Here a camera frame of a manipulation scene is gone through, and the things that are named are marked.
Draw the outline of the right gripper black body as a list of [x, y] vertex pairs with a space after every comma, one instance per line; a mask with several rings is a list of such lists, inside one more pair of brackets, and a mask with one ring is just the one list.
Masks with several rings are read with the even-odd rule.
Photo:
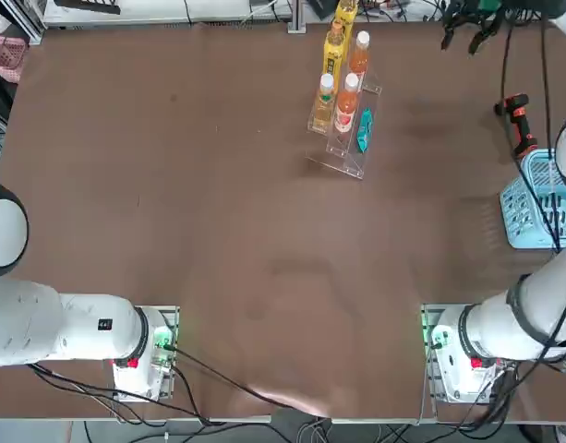
[[500, 0], [449, 1], [447, 19], [490, 19], [502, 6]]

